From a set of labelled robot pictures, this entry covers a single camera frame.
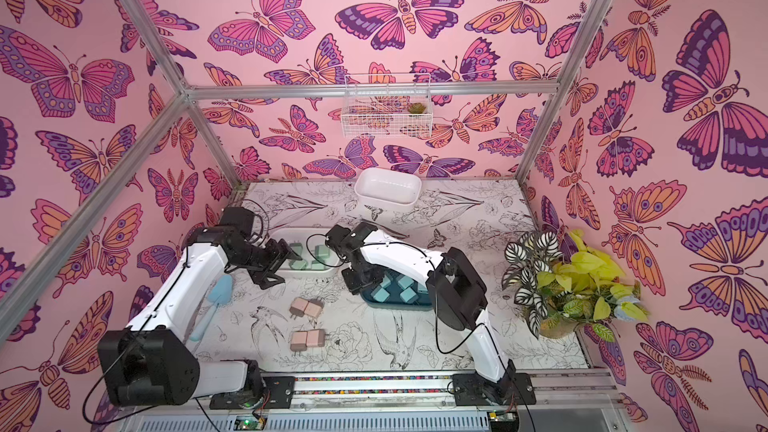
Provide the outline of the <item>dark teal storage box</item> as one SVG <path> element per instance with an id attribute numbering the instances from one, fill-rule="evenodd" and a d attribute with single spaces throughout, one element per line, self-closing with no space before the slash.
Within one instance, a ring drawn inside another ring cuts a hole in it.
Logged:
<path id="1" fill-rule="evenodd" d="M 388 290 L 390 293 L 389 299 L 385 303 L 378 303 L 375 302 L 371 297 L 371 292 L 375 288 L 370 288 L 368 290 L 364 290 L 360 293 L 361 298 L 371 307 L 374 308 L 384 308 L 384 309 L 393 309 L 393 310 L 415 310 L 415 311 L 424 311 L 424 310 L 431 310 L 433 305 L 432 301 L 430 299 L 429 293 L 427 295 L 425 294 L 419 294 L 418 300 L 413 304 L 406 304 L 403 303 L 402 300 L 399 297 L 400 292 L 402 289 L 399 287 L 399 285 L 391 285 L 390 280 L 388 278 L 388 275 L 390 273 L 398 274 L 400 276 L 405 276 L 403 274 L 399 274 L 396 272 L 386 272 L 385 276 L 383 278 L 383 281 L 379 286 L 384 287 Z M 419 282 L 416 282 L 416 284 L 412 287 L 417 291 L 417 284 Z"/>

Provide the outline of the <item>white storage box front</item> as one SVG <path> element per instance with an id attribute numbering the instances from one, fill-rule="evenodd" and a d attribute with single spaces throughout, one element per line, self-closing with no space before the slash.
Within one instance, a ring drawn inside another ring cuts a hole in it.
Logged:
<path id="1" fill-rule="evenodd" d="M 326 246 L 326 229 L 316 227 L 284 227 L 271 236 L 283 240 L 300 257 L 287 259 L 278 269 L 283 278 L 320 279 L 331 277 L 340 264 L 339 257 Z"/>

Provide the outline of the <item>white storage box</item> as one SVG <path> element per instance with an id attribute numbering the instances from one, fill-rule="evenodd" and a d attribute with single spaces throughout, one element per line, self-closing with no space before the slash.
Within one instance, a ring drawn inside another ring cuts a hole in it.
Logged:
<path id="1" fill-rule="evenodd" d="M 422 180 L 408 173 L 368 168 L 354 184 L 354 192 L 365 206 L 399 213 L 412 211 L 421 195 Z"/>
<path id="2" fill-rule="evenodd" d="M 340 264 L 339 257 L 326 246 L 326 229 L 316 227 L 284 227 L 271 236 L 283 240 L 300 257 L 287 259 L 278 269 L 283 278 L 320 279 L 331 277 Z"/>

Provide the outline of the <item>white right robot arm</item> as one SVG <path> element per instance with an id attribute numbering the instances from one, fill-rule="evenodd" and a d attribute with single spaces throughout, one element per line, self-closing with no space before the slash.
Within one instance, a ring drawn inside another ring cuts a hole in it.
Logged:
<path id="1" fill-rule="evenodd" d="M 487 286 L 466 254 L 451 247 L 439 252 L 399 241 L 377 226 L 333 226 L 325 244 L 341 260 L 348 291 L 361 295 L 397 273 L 426 288 L 437 323 L 466 335 L 458 344 L 472 357 L 487 400 L 511 403 L 516 368 L 504 353 L 487 310 Z"/>

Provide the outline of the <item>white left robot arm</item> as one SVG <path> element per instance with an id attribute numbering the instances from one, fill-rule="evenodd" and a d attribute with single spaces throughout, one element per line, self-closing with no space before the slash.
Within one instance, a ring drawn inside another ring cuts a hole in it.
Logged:
<path id="1" fill-rule="evenodd" d="M 256 244 L 256 218 L 247 208 L 227 207 L 218 224 L 195 230 L 157 294 L 124 328 L 100 339 L 97 352 L 113 406 L 178 406 L 221 394 L 240 406 L 262 399 L 256 362 L 201 362 L 186 345 L 198 306 L 229 270 L 243 269 L 254 285 L 268 289 L 283 283 L 277 274 L 283 263 L 298 259 L 283 239 Z"/>

